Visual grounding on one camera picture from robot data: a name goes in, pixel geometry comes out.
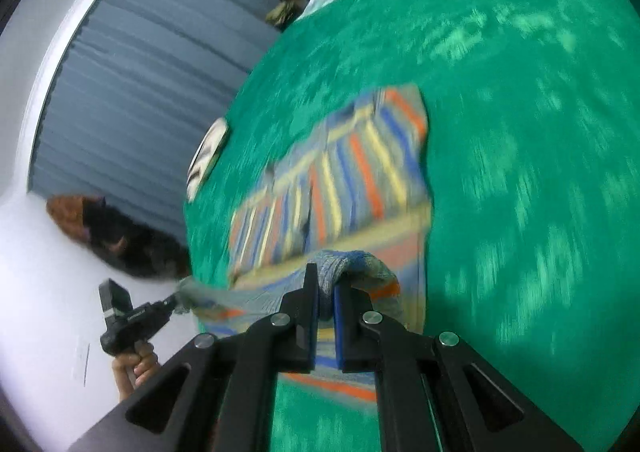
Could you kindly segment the person's left hand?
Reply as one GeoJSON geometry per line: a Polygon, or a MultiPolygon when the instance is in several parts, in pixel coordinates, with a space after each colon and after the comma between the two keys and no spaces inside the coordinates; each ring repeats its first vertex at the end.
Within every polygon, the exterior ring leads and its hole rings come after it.
{"type": "Polygon", "coordinates": [[[137,342],[134,350],[114,357],[112,372],[119,401],[129,398],[159,370],[160,361],[150,342],[137,342]]]}

